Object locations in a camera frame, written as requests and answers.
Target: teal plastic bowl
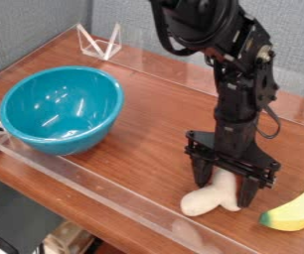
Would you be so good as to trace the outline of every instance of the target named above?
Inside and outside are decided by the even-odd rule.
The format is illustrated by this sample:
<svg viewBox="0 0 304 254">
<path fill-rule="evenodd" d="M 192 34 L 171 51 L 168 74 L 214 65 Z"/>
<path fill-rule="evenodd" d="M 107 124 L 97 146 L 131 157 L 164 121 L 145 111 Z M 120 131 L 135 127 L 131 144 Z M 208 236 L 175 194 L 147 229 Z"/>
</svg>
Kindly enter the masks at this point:
<svg viewBox="0 0 304 254">
<path fill-rule="evenodd" d="M 46 69 L 21 80 L 0 106 L 3 128 L 29 146 L 69 155 L 96 145 L 123 107 L 113 77 L 85 66 Z"/>
</svg>

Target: table surface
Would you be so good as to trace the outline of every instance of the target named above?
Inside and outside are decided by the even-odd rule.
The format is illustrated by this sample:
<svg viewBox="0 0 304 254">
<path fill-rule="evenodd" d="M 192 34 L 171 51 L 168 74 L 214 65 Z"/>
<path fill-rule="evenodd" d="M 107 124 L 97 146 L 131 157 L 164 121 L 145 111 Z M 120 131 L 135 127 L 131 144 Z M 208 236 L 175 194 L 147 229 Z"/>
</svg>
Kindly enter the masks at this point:
<svg viewBox="0 0 304 254">
<path fill-rule="evenodd" d="M 131 65 L 132 52 L 133 49 L 127 47 L 116 60 Z M 170 64 L 171 69 L 182 65 L 148 52 L 143 53 L 148 60 L 144 68 L 152 64 L 152 69 L 157 69 L 161 63 Z M 78 51 L 76 31 L 70 30 L 0 73 L 0 101 L 18 80 L 41 69 L 60 65 L 88 65 L 103 69 L 116 77 L 125 93 L 124 109 L 108 136 L 93 149 L 68 159 L 180 212 L 183 195 L 196 189 L 190 159 L 183 153 L 187 143 L 184 133 L 190 129 L 214 130 L 216 98 L 195 90 L 199 83 L 192 83 L 191 89 L 159 78 L 155 73 L 137 71 L 136 67 L 84 56 Z M 214 87 L 211 76 L 207 81 L 211 83 L 207 86 Z M 295 119 L 304 119 L 304 114 L 298 115 L 298 112 L 294 116 Z M 282 164 L 274 189 L 261 190 L 250 208 L 240 212 L 218 208 L 194 220 L 259 253 L 304 254 L 304 230 L 287 233 L 257 223 L 262 212 L 291 200 L 304 191 L 304 126 L 289 121 L 282 124 L 278 138 L 273 141 L 257 139 L 259 147 Z M 262 115 L 261 126 L 267 131 L 274 129 L 274 123 L 266 115 Z M 178 243 L 2 153 L 0 181 L 121 251 L 191 253 Z M 226 253 L 232 253 L 227 246 L 219 247 Z"/>
</svg>

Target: black robotic arm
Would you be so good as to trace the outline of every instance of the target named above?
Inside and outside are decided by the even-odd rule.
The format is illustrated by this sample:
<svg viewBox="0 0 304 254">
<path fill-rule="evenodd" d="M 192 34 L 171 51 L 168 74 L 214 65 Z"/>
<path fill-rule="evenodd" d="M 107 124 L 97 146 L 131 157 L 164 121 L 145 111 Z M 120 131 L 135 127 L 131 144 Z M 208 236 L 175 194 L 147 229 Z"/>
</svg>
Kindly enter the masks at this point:
<svg viewBox="0 0 304 254">
<path fill-rule="evenodd" d="M 281 127 L 269 107 L 278 90 L 270 36 L 238 0 L 149 1 L 163 48 L 176 56 L 202 52 L 215 73 L 215 133 L 187 133 L 195 182 L 200 188 L 206 185 L 214 166 L 240 175 L 238 206 L 247 207 L 257 190 L 273 186 L 279 170 L 279 163 L 259 150 L 254 139 L 255 132 L 274 138 Z M 180 50 L 175 50 L 171 37 L 183 46 Z M 258 129 L 262 110 L 278 125 L 273 135 Z"/>
</svg>

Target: white plush toy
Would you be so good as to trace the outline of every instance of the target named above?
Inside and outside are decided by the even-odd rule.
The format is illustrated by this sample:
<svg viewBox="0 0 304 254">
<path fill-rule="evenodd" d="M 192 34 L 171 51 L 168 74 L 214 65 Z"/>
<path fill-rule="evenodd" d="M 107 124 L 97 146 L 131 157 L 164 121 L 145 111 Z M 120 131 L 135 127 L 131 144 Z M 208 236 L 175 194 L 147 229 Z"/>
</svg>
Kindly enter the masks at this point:
<svg viewBox="0 0 304 254">
<path fill-rule="evenodd" d="M 183 197 L 180 202 L 182 211 L 187 216 L 198 216 L 215 209 L 219 205 L 230 211 L 239 211 L 235 195 L 235 175 L 226 170 L 218 169 L 212 176 L 212 183 Z"/>
</svg>

